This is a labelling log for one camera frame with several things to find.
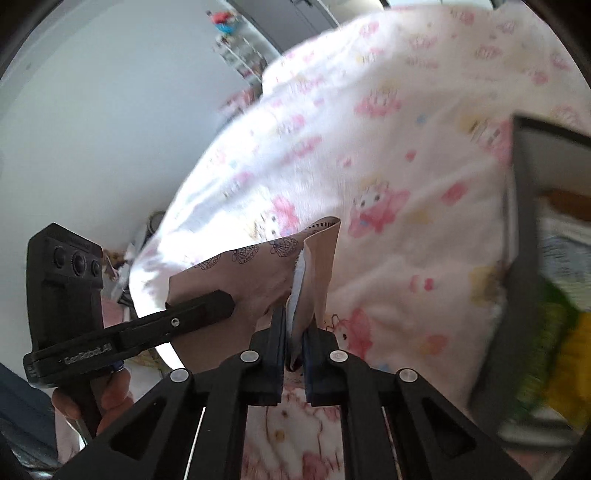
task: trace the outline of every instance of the human hand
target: human hand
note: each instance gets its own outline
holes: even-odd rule
[[[97,434],[101,433],[134,404],[133,396],[129,391],[130,380],[131,374],[126,368],[111,375],[100,398],[100,406],[104,409],[105,414],[99,423]],[[78,405],[60,388],[53,391],[51,402],[56,410],[67,419],[82,419],[82,413]]]

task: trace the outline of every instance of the blanket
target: blanket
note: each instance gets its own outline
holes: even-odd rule
[[[511,116],[589,132],[573,60],[523,5],[403,7],[297,46],[267,68],[263,91],[203,154],[136,260],[138,314],[164,308],[180,271],[336,216],[324,328],[372,367],[412,367],[465,408],[506,266]],[[242,475],[344,478],[338,409],[311,408],[297,381],[278,407],[251,408]]]

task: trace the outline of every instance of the cartoon character print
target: cartoon character print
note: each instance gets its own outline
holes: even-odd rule
[[[407,57],[405,59],[404,63],[406,63],[406,65],[409,65],[411,67],[420,67],[420,68],[429,69],[429,70],[439,68],[439,62],[437,60],[433,60],[433,59],[423,60],[423,59],[419,59],[418,57]]]
[[[230,183],[230,188],[228,188],[228,190],[224,192],[224,196],[226,198],[231,197],[233,194],[235,194],[241,188],[243,188],[243,186],[249,182],[252,176],[252,173],[250,173],[249,171],[243,171],[237,175],[234,175]]]
[[[361,64],[373,63],[378,59],[380,55],[384,54],[384,51],[385,50],[383,48],[370,48],[369,52],[365,55],[357,56],[357,62]]]
[[[370,22],[359,29],[359,35],[369,38],[379,30],[379,22]]]
[[[531,83],[534,85],[539,86],[548,83],[548,76],[543,70],[525,69],[523,70],[523,73],[525,73],[531,79]]]
[[[277,134],[281,137],[283,135],[293,135],[298,133],[306,125],[304,115],[292,115],[277,127]]]
[[[552,65],[559,70],[569,71],[571,69],[570,62],[558,52],[554,52],[550,55],[550,61],[552,62]]]
[[[369,186],[353,200],[348,233],[361,238],[371,232],[382,233],[384,226],[394,223],[396,214],[406,205],[410,192],[396,192],[383,181]]]
[[[220,149],[216,149],[207,159],[208,165],[212,167],[219,167],[226,163],[226,153]]]
[[[428,335],[422,344],[419,346],[419,352],[423,355],[437,356],[440,355],[447,347],[449,338],[446,335],[436,333]]]
[[[413,293],[424,291],[433,291],[435,288],[435,279],[428,277],[421,283],[421,275],[413,275],[408,283],[408,289]]]
[[[557,106],[550,112],[550,118],[553,118],[567,128],[576,128],[578,130],[584,129],[578,111],[570,105]]]
[[[441,196],[441,201],[448,206],[453,206],[459,202],[467,192],[468,188],[466,187],[466,184],[463,181],[457,181]]]
[[[508,20],[502,24],[496,26],[497,30],[500,30],[506,35],[513,35],[515,31],[515,22],[513,20]]]
[[[423,50],[434,46],[437,43],[437,37],[428,37],[427,35],[412,35],[408,39],[408,44],[413,50]]]
[[[398,90],[388,87],[372,90],[355,106],[355,113],[370,118],[390,115],[402,107],[402,102],[397,96]]]
[[[296,215],[296,207],[281,195],[275,197],[272,203],[273,208],[263,212],[255,221],[255,239],[267,241],[297,232],[300,219]]]
[[[468,27],[474,23],[474,19],[476,18],[474,12],[461,8],[452,8],[451,14],[453,18],[459,20]]]
[[[371,339],[369,317],[365,312],[355,309],[348,319],[343,320],[338,315],[333,315],[331,323],[326,330],[335,334],[339,347],[365,360],[368,350],[374,344]]]
[[[312,153],[321,142],[322,137],[320,135],[305,138],[296,143],[291,151],[297,158],[302,158]]]
[[[474,56],[480,60],[493,60],[501,55],[503,55],[503,51],[494,45],[481,45],[474,52]]]
[[[338,407],[314,408],[302,388],[286,385],[279,405],[249,412],[242,480],[342,478],[339,420]],[[262,430],[249,434],[251,422]]]
[[[508,165],[511,161],[512,128],[511,120],[499,122],[486,119],[474,122],[470,133],[472,141],[481,149],[493,155],[502,165]]]
[[[500,264],[485,265],[472,269],[469,273],[470,301],[474,305],[486,307],[497,301],[501,273]]]
[[[324,79],[322,77],[308,79],[302,75],[298,75],[294,79],[295,84],[292,86],[292,92],[301,93],[303,95],[312,92],[316,87],[324,83]]]

